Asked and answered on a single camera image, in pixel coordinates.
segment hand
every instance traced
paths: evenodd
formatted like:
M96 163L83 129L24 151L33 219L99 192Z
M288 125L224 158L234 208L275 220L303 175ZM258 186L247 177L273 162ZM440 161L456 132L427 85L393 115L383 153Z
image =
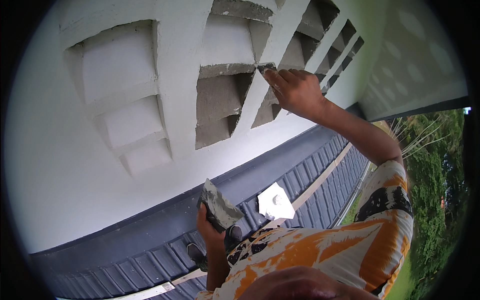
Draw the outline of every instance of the hand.
M269 69L264 74L282 108L319 122L327 100L322 95L317 76L295 69L278 72Z
M212 245L218 245L221 243L223 246L223 239L225 238L225 231L218 233L218 231L213 228L212 224L206 218L207 208L205 204L200 204L200 209L197 212L197 229L202 235L205 244L207 247Z

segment trowel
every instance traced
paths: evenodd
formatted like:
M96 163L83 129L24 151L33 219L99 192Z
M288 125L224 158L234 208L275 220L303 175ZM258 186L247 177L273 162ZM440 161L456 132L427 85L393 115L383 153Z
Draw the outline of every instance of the trowel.
M201 203L204 203L207 209L207 220L218 233L222 233L244 216L237 207L220 193L208 178L198 198L197 208L200 209Z

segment person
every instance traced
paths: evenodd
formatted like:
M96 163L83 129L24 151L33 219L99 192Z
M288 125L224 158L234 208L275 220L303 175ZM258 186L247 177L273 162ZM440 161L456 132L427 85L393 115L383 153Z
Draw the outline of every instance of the person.
M397 143L322 95L315 75L266 70L280 106L335 130L378 168L367 179L355 220L331 229L269 228L225 255L225 232L197 215L206 245L210 299L384 299L410 248L413 213Z

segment sleeve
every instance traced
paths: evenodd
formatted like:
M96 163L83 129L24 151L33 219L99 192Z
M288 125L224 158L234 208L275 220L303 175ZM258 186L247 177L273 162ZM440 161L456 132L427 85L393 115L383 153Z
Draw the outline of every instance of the sleeve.
M213 292L209 290L202 290L199 291L195 300L212 300L213 299Z
M389 209L399 209L413 218L412 206L407 197L405 169L396 161L381 164L366 181L362 190L355 222Z

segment white wall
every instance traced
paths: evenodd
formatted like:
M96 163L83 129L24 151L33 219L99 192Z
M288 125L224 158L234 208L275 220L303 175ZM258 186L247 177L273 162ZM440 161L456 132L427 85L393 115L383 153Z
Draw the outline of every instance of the white wall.
M423 1L390 1L387 20L378 61L360 101L367 119L467 95L455 50Z
M278 64L308 0L287 0L281 10L274 1L260 1L263 2L273 9L274 15L270 18L272 29L260 61ZM361 5L356 0L334 2L340 15L306 69L316 70L350 19L365 45L327 96L345 108L363 94L365 74L372 68L381 43L387 1L365 0ZM216 177L257 157L314 125L293 114L286 116L282 111L275 121L251 129L268 90L267 83L256 72L232 137L195 150L196 82L205 59L201 45L211 6L212 0L71 0L57 3L46 15L19 66L5 132L8 191L15 221L30 253L129 218L191 189L207 177ZM151 51L138 49L138 45L150 43L148 35L140 34L139 43L122 48L119 55L122 57L125 51L139 55L144 66L140 69L127 61L119 69L103 69L108 64L106 60L116 57L104 57L95 63L95 59L106 53L116 53L115 49L90 53L93 60L89 64L85 64L86 57L81 63L78 53L67 51L103 30L139 20L153 20ZM78 63L83 69L74 67ZM95 79L81 76L96 71ZM123 77L122 71L140 72L141 82ZM107 80L108 76L126 80ZM160 99L162 123L158 123L155 115L150 116L148 124L153 131L161 130L162 135L156 139L164 139L146 140L147 148L129 156L130 163L140 167L130 174L119 153L106 143L95 120L102 113L153 95ZM119 114L129 115L124 111ZM131 140L117 142L120 145ZM151 161L145 159L152 153ZM159 159L155 153L171 158Z

